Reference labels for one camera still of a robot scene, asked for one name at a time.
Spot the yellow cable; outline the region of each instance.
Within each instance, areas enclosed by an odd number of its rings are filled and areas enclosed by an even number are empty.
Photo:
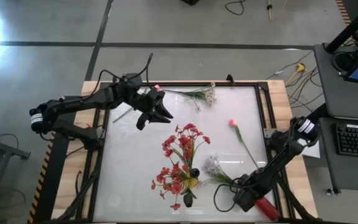
[[[298,72],[304,72],[304,71],[306,71],[306,66],[303,65],[302,63],[299,63],[296,66],[296,72],[294,74],[292,74],[292,76],[290,77],[290,79],[288,81],[285,82],[285,85],[287,85]]]
[[[284,6],[283,6],[283,10],[285,10],[285,6],[287,5],[287,0],[284,1]],[[272,9],[269,9],[268,10],[268,18],[271,20],[271,21],[274,21],[276,20],[277,18],[272,18]]]
[[[290,77],[290,79],[285,82],[285,85],[287,85],[297,73],[298,73],[298,71],[296,71],[294,74],[292,74],[292,76]]]

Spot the black bracket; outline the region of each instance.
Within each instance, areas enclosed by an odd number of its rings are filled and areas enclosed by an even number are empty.
[[[230,81],[230,85],[232,86],[236,85],[236,82],[234,81],[233,76],[231,74],[227,75],[226,81]]]
[[[267,82],[258,82],[258,86],[264,91],[269,91],[269,84]]]

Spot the red flower bouquet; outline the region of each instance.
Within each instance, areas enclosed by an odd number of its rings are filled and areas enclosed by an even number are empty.
[[[161,186],[163,190],[160,190],[160,196],[163,199],[168,192],[176,195],[175,204],[171,205],[171,208],[178,210],[180,208],[180,204],[177,203],[178,195],[184,195],[183,202],[188,208],[192,206],[193,198],[197,199],[191,188],[198,184],[200,171],[193,168],[193,159],[198,147],[204,142],[211,144],[211,140],[204,136],[201,131],[198,131],[194,124],[187,124],[183,129],[177,126],[175,132],[177,133],[176,136],[172,135],[162,143],[165,157],[171,160],[172,168],[162,168],[155,179],[159,184],[152,180],[152,190],[155,189],[156,185]],[[196,140],[200,136],[204,141],[196,146]],[[177,155],[180,161],[174,163],[173,154]]]

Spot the green leaf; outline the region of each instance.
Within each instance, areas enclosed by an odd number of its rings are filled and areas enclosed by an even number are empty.
[[[185,172],[181,172],[180,176],[183,178],[183,180],[189,179],[189,177],[187,176],[187,174]]]
[[[186,194],[187,193],[187,191],[189,191],[189,188],[187,187],[185,190],[183,190],[181,193],[180,193],[180,195],[184,195],[184,194]]]
[[[194,199],[197,199],[197,197],[193,194],[193,192],[189,189],[188,193],[190,194],[191,197],[193,197]]]

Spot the black desk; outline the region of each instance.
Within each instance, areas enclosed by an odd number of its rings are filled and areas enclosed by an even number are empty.
[[[356,47],[340,47],[337,51],[354,51]],[[332,66],[333,55],[319,44],[314,47],[314,56],[320,75],[326,103],[310,115],[316,123],[320,117],[358,119],[358,83],[344,81]]]
[[[355,121],[334,118],[320,118],[319,125],[322,131],[322,151],[328,162],[329,174],[334,189],[358,190],[358,157],[336,154],[336,136],[333,124],[342,122],[354,124]]]

